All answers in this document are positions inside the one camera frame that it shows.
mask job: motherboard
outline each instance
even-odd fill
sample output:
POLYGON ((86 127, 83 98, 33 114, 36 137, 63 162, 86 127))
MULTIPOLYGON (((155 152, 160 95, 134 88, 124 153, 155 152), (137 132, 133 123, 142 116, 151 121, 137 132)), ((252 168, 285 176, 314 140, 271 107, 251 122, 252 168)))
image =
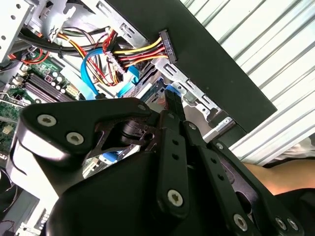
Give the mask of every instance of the motherboard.
MULTIPOLYGON (((32 52, 29 58, 40 56, 32 52)), ((9 155, 19 113, 29 104, 68 102, 84 99, 79 90, 61 74, 62 64, 48 57, 39 64, 22 63, 17 74, 0 93, 0 157, 9 155)))

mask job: blue connector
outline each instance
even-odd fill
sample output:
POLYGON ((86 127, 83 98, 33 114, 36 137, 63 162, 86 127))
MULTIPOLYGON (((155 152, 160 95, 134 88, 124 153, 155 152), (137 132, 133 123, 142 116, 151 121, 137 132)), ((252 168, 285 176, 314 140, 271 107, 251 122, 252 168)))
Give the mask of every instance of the blue connector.
POLYGON ((136 67, 130 66, 127 73, 124 75, 124 79, 126 77, 131 77, 130 82, 128 82, 118 93, 117 97, 124 96, 130 89, 135 87, 137 83, 139 82, 139 71, 136 67))

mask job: human arm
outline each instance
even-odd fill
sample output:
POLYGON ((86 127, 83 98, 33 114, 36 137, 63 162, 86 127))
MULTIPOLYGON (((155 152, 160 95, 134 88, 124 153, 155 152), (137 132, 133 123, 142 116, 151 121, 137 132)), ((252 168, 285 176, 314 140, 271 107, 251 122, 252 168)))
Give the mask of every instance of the human arm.
POLYGON ((252 164, 245 166, 273 195, 301 188, 315 188, 315 160, 293 160, 270 169, 252 164))

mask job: capacitor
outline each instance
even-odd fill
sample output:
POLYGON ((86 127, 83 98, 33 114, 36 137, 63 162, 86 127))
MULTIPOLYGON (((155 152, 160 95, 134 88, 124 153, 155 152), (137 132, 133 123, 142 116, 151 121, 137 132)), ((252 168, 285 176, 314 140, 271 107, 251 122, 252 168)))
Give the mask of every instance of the capacitor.
POLYGON ((58 82, 62 82, 62 81, 63 81, 63 78, 62 78, 61 76, 58 76, 58 77, 57 77, 57 81, 58 81, 58 82))

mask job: cable bundle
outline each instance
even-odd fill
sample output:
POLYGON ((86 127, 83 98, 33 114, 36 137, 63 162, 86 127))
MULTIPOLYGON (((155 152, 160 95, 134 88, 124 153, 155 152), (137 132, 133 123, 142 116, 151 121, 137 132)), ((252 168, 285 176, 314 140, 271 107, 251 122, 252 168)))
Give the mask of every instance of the cable bundle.
POLYGON ((125 68, 136 65, 145 60, 151 60, 155 58, 167 58, 161 38, 159 38, 155 43, 147 47, 133 50, 115 51, 114 54, 124 54, 123 56, 118 56, 118 61, 125 68))

